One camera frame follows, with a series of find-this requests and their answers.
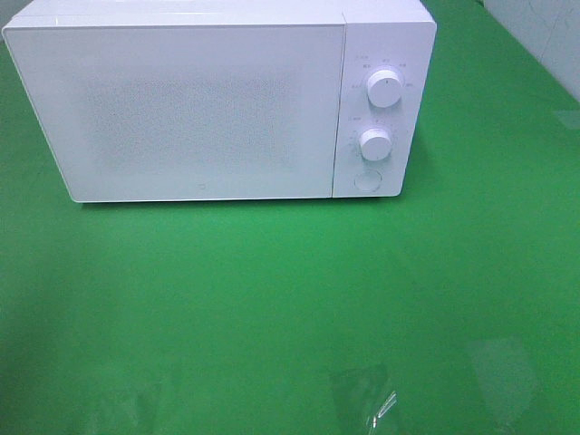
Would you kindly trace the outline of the white microwave door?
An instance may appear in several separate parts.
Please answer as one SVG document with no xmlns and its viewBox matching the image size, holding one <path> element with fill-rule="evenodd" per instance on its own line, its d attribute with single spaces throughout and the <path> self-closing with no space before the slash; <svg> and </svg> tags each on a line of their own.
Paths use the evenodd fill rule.
<svg viewBox="0 0 580 435">
<path fill-rule="evenodd" d="M 327 198 L 342 25 L 10 28 L 77 202 Z"/>
</svg>

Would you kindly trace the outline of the white microwave oven body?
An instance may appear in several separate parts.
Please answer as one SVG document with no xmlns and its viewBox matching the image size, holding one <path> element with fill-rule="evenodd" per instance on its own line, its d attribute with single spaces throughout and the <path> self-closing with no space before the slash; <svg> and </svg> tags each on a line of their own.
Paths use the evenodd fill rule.
<svg viewBox="0 0 580 435">
<path fill-rule="evenodd" d="M 33 1 L 5 25 L 2 35 L 7 45 L 5 33 L 10 28 L 273 25 L 344 28 L 333 185 L 328 198 L 397 196 L 437 33 L 436 22 L 418 1 Z M 366 80 L 384 67 L 399 72 L 404 84 L 399 101 L 380 109 L 368 100 Z M 363 158 L 359 139 L 369 129 L 390 133 L 392 150 L 386 159 Z M 354 186 L 355 176 L 368 169 L 382 175 L 382 184 L 374 192 Z"/>
</svg>

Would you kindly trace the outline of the white upper power knob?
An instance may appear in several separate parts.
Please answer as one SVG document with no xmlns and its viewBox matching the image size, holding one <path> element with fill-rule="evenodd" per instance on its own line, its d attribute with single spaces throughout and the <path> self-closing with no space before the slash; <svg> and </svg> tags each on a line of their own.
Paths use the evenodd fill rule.
<svg viewBox="0 0 580 435">
<path fill-rule="evenodd" d="M 373 72 L 366 80 L 366 92 L 370 104 L 385 109 L 397 103 L 402 96 L 402 75 L 390 67 Z"/>
</svg>

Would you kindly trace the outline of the clear tape patch on cloth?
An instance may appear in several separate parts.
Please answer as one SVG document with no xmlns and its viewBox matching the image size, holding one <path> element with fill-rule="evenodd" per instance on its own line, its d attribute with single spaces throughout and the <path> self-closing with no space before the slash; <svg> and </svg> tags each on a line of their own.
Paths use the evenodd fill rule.
<svg viewBox="0 0 580 435">
<path fill-rule="evenodd" d="M 384 363 L 332 372 L 330 384 L 341 434 L 401 434 L 397 392 Z"/>
</svg>

